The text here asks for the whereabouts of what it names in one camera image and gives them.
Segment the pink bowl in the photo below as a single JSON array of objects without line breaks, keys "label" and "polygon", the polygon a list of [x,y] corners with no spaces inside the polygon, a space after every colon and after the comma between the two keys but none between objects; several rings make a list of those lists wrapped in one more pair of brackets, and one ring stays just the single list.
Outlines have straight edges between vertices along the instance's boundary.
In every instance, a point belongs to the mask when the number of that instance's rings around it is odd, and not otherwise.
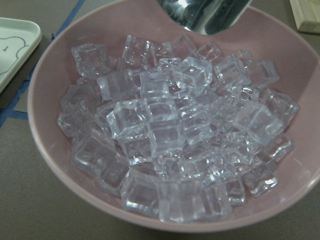
[{"label": "pink bowl", "polygon": [[271,15],[248,7],[230,29],[212,36],[226,54],[248,49],[257,59],[272,60],[280,75],[273,87],[289,94],[300,110],[287,130],[294,150],[281,161],[278,185],[261,197],[249,197],[218,222],[178,224],[124,211],[119,198],[101,192],[70,162],[71,141],[56,119],[59,100],[78,74],[71,47],[103,43],[120,55],[128,34],[156,42],[174,40],[184,29],[155,0],[119,0],[74,21],[49,45],[33,72],[27,112],[35,144],[53,173],[75,194],[122,220],[168,232],[210,233],[232,230],[273,218],[305,197],[320,182],[320,57],[293,29]]}]

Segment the wooden cutting board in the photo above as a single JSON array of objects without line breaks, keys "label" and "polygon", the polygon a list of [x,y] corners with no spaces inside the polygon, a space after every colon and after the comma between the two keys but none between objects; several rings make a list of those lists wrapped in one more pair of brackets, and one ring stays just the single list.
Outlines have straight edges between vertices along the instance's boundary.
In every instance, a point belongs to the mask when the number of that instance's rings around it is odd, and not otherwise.
[{"label": "wooden cutting board", "polygon": [[296,28],[303,33],[320,33],[320,1],[290,0]]}]

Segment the pile of clear ice cubes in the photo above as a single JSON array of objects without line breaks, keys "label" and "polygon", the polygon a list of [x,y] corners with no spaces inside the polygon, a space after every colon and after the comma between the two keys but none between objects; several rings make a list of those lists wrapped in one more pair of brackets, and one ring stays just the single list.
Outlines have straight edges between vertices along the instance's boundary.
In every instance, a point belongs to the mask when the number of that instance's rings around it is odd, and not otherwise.
[{"label": "pile of clear ice cubes", "polygon": [[161,44],[133,35],[120,57],[71,49],[79,78],[59,104],[70,162],[123,209],[163,222],[213,222],[278,184],[299,105],[270,88],[270,60],[224,56],[187,35]]}]

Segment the metal ice scoop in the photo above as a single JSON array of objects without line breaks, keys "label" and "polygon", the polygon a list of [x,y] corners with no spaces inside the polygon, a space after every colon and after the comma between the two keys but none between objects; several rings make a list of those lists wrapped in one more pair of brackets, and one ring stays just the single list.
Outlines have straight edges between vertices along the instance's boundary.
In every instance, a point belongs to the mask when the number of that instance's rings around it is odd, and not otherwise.
[{"label": "metal ice scoop", "polygon": [[214,35],[232,27],[251,0],[159,0],[164,12],[184,29]]}]

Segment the cream bear tray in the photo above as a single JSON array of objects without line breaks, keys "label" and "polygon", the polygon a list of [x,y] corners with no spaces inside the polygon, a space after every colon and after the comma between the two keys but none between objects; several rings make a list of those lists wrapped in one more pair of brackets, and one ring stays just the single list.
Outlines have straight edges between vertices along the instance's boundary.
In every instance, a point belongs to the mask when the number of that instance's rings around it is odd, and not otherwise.
[{"label": "cream bear tray", "polygon": [[0,18],[0,90],[3,91],[42,39],[38,24]]}]

